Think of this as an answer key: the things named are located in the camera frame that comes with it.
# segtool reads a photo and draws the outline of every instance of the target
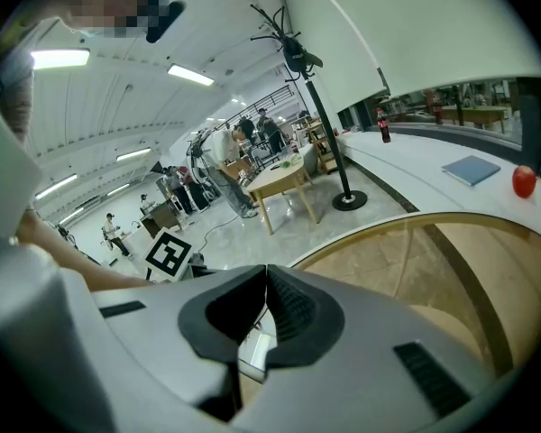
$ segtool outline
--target man in white shirt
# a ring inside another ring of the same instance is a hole
[[[199,159],[199,167],[206,170],[208,178],[226,197],[228,204],[241,218],[252,218],[258,214],[255,208],[258,204],[243,193],[234,176],[226,167],[226,161],[236,161],[236,165],[245,171],[250,171],[242,159],[238,143],[250,140],[254,133],[252,122],[241,123],[234,130],[216,130],[202,144],[203,154]]]
[[[151,209],[156,205],[156,202],[150,202],[146,194],[141,194],[141,210],[144,215],[148,215]]]
[[[120,229],[120,226],[115,227],[112,224],[113,218],[113,214],[106,214],[106,223],[104,223],[104,225],[102,226],[102,231],[104,232],[106,238],[120,249],[120,251],[123,253],[123,256],[130,256],[130,252],[128,252],[128,249],[123,244],[122,239],[118,237],[118,234],[116,233]]]

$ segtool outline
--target wooden round table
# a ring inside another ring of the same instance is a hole
[[[277,165],[288,161],[290,166],[287,168],[278,167],[273,170]],[[289,189],[296,189],[300,199],[305,204],[308,210],[308,214],[315,223],[318,223],[315,212],[311,205],[308,203],[305,193],[301,188],[301,184],[304,184],[305,178],[308,182],[313,184],[307,171],[305,170],[303,158],[299,154],[289,156],[287,159],[283,159],[270,167],[267,167],[254,181],[246,188],[253,198],[261,205],[262,216],[264,222],[267,225],[269,234],[272,235],[272,226],[267,215],[267,210],[264,207],[263,199],[274,196],[275,194],[284,193]]]

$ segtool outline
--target fluorescent light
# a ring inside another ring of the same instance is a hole
[[[128,188],[130,186],[130,183],[125,184],[124,186],[121,186],[120,188],[115,189],[114,191],[110,191],[106,196],[112,196],[113,194],[116,194],[118,191],[122,191],[124,188]]]
[[[181,68],[180,66],[177,66],[176,64],[174,64],[169,69],[169,74],[171,76],[177,76],[177,77],[185,78],[187,80],[192,80],[193,82],[206,85],[207,87],[210,87],[212,84],[215,83],[215,81],[212,80],[211,78],[201,76],[200,74],[197,74],[196,72],[193,72],[192,70]]]
[[[59,222],[59,225],[61,225],[62,223],[66,223],[66,222],[69,221],[71,218],[73,218],[73,217],[75,217],[76,215],[78,215],[82,210],[84,210],[84,207],[81,207],[81,208],[79,208],[76,212],[71,213],[70,215],[68,215],[66,218],[64,218],[62,221]]]
[[[36,200],[40,200],[44,196],[48,196],[52,191],[55,191],[56,189],[61,188],[65,184],[68,184],[71,181],[74,181],[76,178],[78,178],[78,175],[75,173],[74,175],[71,175],[71,176],[69,176],[68,178],[66,178],[64,180],[59,181],[56,184],[53,184],[49,188],[46,188],[43,192],[39,192],[38,194],[36,194]]]
[[[129,152],[128,154],[119,155],[118,157],[116,157],[116,161],[119,162],[119,161],[123,161],[124,159],[130,159],[131,157],[136,157],[137,155],[143,155],[146,152],[150,152],[150,151],[151,151],[151,148],[146,148],[146,149],[140,149],[139,151]]]
[[[84,66],[90,56],[89,50],[43,50],[33,51],[34,70]]]

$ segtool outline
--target red apple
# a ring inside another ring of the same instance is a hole
[[[527,165],[519,165],[513,171],[513,189],[520,198],[528,198],[535,190],[537,175]]]

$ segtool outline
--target blue notebook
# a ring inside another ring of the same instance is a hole
[[[475,186],[477,183],[501,170],[499,165],[495,165],[474,155],[465,157],[457,162],[449,163],[441,168],[444,172],[469,186]]]

